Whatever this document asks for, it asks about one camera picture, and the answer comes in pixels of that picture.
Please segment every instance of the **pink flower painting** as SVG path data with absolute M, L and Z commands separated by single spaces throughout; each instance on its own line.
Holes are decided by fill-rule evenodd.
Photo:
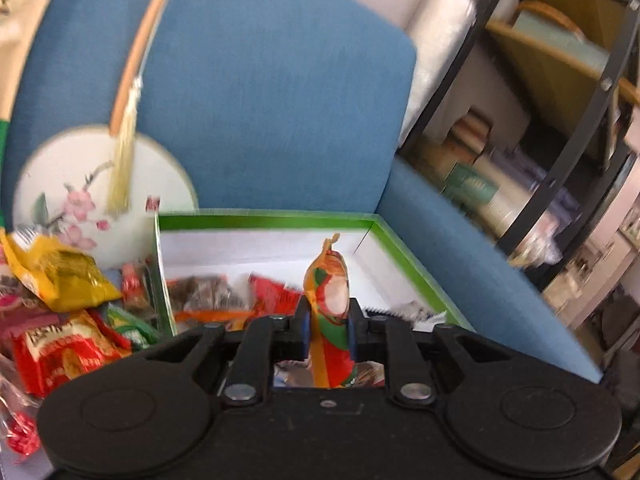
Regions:
M 70 191 L 62 207 L 66 214 L 75 216 L 79 222 L 86 222 L 87 214 L 95 210 L 91 194 L 84 189 Z
M 90 218 L 90 213 L 95 211 L 95 203 L 89 188 L 98 175 L 112 166 L 112 162 L 105 162 L 90 174 L 85 175 L 84 184 L 80 189 L 76 189 L 70 183 L 63 184 L 66 189 L 66 198 L 62 203 L 62 208 L 58 209 L 59 213 L 53 217 L 49 215 L 47 197 L 44 193 L 41 193 L 31 209 L 33 223 L 46 227 L 51 234 L 57 236 L 65 245 L 86 252 L 95 249 L 97 246 L 96 241 L 84 236 L 80 224 L 85 224 L 86 229 L 89 230 L 94 229 L 93 224 L 98 231 L 108 231 L 111 228 L 109 221 L 106 219 Z
M 58 240 L 65 245 L 70 245 L 81 251 L 90 251 L 97 245 L 91 238 L 83 237 L 82 229 L 77 225 L 70 225 L 58 234 Z

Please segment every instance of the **rolled plastic sheet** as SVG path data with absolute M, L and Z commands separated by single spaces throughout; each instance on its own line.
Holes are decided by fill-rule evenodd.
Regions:
M 416 9 L 406 28 L 417 59 L 399 145 L 442 82 L 475 19 L 473 0 L 422 0 Z

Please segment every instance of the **chair backrest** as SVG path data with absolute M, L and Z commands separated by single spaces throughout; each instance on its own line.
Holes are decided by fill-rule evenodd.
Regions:
M 9 129 L 5 212 L 44 140 L 108 122 L 147 3 L 52 0 Z M 170 0 L 138 130 L 177 157 L 201 206 L 372 212 L 414 62 L 402 31 L 353 0 Z

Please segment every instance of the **green snack bag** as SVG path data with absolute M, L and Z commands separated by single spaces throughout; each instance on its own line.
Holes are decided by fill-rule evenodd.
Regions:
M 133 351 L 149 348 L 162 338 L 158 330 L 119 306 L 112 304 L 107 306 L 107 319 L 116 332 L 131 342 Z

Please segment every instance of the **metal screw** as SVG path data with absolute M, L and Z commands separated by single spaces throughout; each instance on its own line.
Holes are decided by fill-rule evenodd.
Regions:
M 235 402 L 247 402 L 255 397 L 256 389 L 250 384 L 232 384 L 225 388 L 225 397 Z
M 427 400 L 431 397 L 431 388 L 422 383 L 407 383 L 400 388 L 403 397 L 411 400 Z

